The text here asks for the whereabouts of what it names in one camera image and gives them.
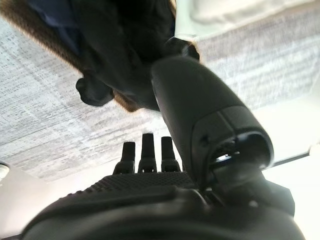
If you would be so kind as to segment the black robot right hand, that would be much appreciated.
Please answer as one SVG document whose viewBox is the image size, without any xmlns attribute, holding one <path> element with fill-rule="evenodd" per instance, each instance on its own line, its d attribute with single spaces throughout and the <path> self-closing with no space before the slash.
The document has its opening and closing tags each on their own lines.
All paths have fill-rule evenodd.
<svg viewBox="0 0 320 240">
<path fill-rule="evenodd" d="M 151 69 L 170 135 L 125 142 L 113 174 L 43 209 L 23 240 L 302 240 L 288 188 L 265 179 L 272 141 L 237 95 L 197 60 Z"/>
</svg>

